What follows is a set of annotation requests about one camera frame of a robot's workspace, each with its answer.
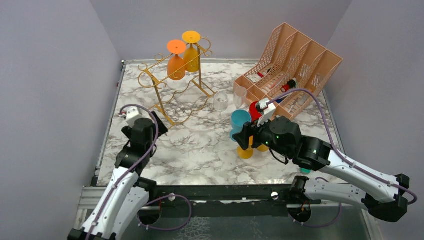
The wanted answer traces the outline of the yellow wine glass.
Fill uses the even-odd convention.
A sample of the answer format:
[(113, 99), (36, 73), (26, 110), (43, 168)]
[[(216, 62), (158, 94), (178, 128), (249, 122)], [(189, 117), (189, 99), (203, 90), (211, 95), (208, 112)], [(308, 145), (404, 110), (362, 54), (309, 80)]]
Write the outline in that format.
[(254, 154), (254, 149), (252, 148), (253, 136), (249, 138), (249, 145), (246, 150), (243, 150), (240, 146), (237, 148), (237, 154), (241, 159), (250, 159)]
[(194, 44), (201, 40), (201, 35), (196, 31), (189, 30), (182, 34), (182, 39), (188, 43), (188, 48), (183, 56), (183, 60), (186, 64), (185, 69), (187, 72), (195, 73), (199, 70), (199, 63), (197, 61), (199, 54)]
[(259, 145), (256, 149), (259, 152), (267, 152), (269, 150), (269, 148), (266, 145), (264, 145), (264, 144)]

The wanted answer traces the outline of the blue wine glass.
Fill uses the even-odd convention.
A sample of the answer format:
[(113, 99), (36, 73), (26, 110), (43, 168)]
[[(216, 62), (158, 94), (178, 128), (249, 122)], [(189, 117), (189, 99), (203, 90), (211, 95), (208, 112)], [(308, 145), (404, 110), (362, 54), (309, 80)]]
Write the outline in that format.
[(243, 109), (237, 109), (231, 114), (230, 123), (231, 123), (231, 131), (230, 131), (230, 139), (233, 142), (236, 140), (233, 138), (234, 134), (238, 134), (242, 131), (243, 125), (245, 123), (250, 123), (252, 121), (251, 115)]

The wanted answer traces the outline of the red wine glass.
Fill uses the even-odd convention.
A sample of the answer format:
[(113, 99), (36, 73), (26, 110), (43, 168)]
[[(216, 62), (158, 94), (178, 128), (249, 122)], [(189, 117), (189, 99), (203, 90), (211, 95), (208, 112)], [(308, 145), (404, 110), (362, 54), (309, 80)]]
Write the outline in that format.
[(258, 101), (255, 101), (255, 102), (252, 102), (251, 104), (250, 104), (250, 106), (249, 106), (249, 109), (248, 109), (248, 112), (249, 112), (249, 114), (250, 114), (250, 117), (251, 117), (251, 122), (255, 122), (255, 121), (257, 121), (257, 120), (259, 120), (260, 119), (260, 117), (263, 115), (258, 109), (257, 109), (257, 104), (258, 104), (259, 102)]

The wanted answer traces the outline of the clear wine glass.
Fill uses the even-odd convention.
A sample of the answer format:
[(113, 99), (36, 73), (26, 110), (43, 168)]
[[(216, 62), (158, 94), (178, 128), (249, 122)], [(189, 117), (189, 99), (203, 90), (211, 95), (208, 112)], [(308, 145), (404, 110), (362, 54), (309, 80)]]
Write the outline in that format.
[(233, 102), (236, 109), (241, 109), (245, 103), (247, 89), (242, 86), (237, 86), (233, 91)]
[(229, 106), (229, 97), (228, 94), (220, 91), (214, 95), (213, 107), (216, 111), (214, 118), (217, 122), (220, 122), (223, 117), (223, 113), (227, 110)]

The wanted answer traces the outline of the gold wire glass rack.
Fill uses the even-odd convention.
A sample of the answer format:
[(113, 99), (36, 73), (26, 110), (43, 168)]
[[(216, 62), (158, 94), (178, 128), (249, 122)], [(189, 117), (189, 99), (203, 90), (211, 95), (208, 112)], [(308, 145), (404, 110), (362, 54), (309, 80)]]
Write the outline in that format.
[[(189, 47), (182, 37), (175, 40), (182, 40), (186, 50)], [(151, 110), (158, 112), (172, 127), (187, 122), (192, 115), (203, 110), (217, 93), (206, 83), (202, 72), (203, 58), (213, 54), (211, 41), (201, 36), (200, 41), (194, 44), (194, 48), (198, 53), (198, 71), (187, 72), (185, 64), (185, 77), (181, 80), (172, 80), (168, 77), (168, 62), (173, 56), (168, 49), (166, 54), (156, 55), (154, 63), (141, 63), (137, 67), (139, 86), (144, 90), (153, 90), (157, 98)]]

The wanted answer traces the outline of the orange wine glass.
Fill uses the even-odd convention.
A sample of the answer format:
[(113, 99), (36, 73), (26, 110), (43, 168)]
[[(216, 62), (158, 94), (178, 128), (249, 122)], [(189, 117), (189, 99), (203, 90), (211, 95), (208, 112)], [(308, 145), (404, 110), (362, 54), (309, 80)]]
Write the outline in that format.
[(167, 50), (172, 54), (167, 64), (167, 75), (171, 80), (182, 80), (186, 75), (185, 61), (179, 55), (186, 50), (186, 44), (179, 39), (173, 39), (167, 43)]

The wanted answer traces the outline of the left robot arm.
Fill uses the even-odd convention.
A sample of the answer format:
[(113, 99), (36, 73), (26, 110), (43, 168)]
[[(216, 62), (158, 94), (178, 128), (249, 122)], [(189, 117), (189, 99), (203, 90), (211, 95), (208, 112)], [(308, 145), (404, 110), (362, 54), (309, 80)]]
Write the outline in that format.
[(157, 200), (156, 182), (141, 173), (168, 128), (154, 111), (145, 118), (131, 106), (123, 114), (127, 125), (122, 132), (128, 142), (116, 156), (110, 182), (93, 212), (80, 228), (71, 229), (69, 240), (119, 240), (140, 208)]

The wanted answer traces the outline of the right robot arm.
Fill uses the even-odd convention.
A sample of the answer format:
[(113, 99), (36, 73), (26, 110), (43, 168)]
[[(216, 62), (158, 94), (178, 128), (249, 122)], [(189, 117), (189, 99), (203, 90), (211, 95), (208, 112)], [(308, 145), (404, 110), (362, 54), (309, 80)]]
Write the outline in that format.
[(408, 211), (403, 196), (410, 179), (404, 174), (388, 175), (352, 160), (329, 143), (302, 135), (298, 124), (278, 117), (262, 125), (246, 122), (233, 139), (243, 150), (268, 147), (272, 153), (301, 168), (322, 172), (343, 180), (329, 183), (306, 176), (293, 179), (287, 197), (296, 204), (331, 201), (356, 206), (373, 217), (390, 223), (399, 221)]

